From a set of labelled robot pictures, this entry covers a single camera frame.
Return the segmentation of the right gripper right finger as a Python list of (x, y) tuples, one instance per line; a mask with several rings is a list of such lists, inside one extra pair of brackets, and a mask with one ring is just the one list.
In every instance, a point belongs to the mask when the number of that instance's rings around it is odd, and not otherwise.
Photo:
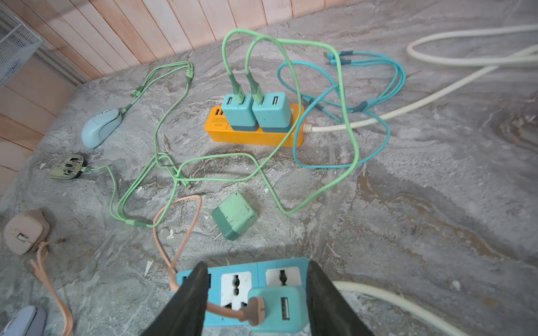
[(374, 336), (313, 260), (306, 277), (306, 306), (312, 335)]

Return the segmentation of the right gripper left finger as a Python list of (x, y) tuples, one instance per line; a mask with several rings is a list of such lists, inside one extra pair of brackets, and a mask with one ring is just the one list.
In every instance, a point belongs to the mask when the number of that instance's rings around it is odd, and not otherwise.
[(202, 335), (209, 278), (207, 265), (198, 263), (184, 285), (141, 335)]

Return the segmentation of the teal USB charger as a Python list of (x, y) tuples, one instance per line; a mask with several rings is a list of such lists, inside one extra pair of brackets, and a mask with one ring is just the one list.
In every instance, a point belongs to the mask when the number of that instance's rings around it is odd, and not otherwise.
[(252, 298), (262, 298), (264, 303), (264, 319), (250, 326), (255, 332), (299, 333), (309, 324), (306, 292), (302, 286), (252, 288), (248, 298), (248, 303)]

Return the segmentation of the blue power strip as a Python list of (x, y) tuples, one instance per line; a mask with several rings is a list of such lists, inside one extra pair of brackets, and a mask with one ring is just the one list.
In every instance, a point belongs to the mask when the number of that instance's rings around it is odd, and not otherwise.
[(247, 306), (252, 288), (302, 286), (306, 292), (309, 260), (291, 258), (241, 265), (210, 267), (208, 301), (227, 309)]

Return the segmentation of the light green USB charger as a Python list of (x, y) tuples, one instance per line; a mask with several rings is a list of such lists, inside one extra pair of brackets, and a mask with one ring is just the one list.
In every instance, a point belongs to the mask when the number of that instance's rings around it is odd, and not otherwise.
[(212, 218), (221, 234), (229, 241), (241, 237), (259, 218), (259, 214), (239, 192), (226, 198), (213, 212)]

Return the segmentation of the lavender wireless mouse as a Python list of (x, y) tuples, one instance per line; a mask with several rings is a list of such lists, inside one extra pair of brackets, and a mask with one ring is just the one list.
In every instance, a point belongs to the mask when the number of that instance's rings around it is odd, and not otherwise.
[(1, 331), (2, 336), (42, 336), (46, 325), (46, 310), (37, 306), (21, 309)]

